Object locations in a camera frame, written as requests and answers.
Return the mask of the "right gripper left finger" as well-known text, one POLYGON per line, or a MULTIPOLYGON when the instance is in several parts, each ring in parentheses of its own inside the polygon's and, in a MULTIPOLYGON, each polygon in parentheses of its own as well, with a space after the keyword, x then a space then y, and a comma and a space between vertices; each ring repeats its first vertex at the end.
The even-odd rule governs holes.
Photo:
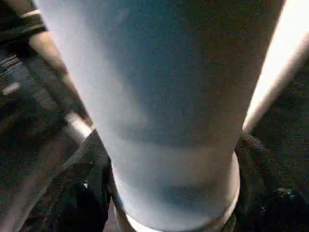
POLYGON ((73 161, 65 165, 49 186, 43 219, 45 232, 101 232, 108 219, 111 194, 107 183, 111 161, 96 131, 75 152, 73 161), (101 200, 96 198, 87 179, 99 167, 101 200))

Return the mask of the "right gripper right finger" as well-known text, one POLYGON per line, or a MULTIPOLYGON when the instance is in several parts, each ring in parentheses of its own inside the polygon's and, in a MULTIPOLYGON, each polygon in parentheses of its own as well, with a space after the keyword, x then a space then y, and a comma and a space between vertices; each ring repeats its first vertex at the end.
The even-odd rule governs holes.
POLYGON ((240 192, 226 223, 228 232, 307 232, 309 201, 295 188, 279 185, 282 175, 260 140, 242 132, 236 146, 240 192))

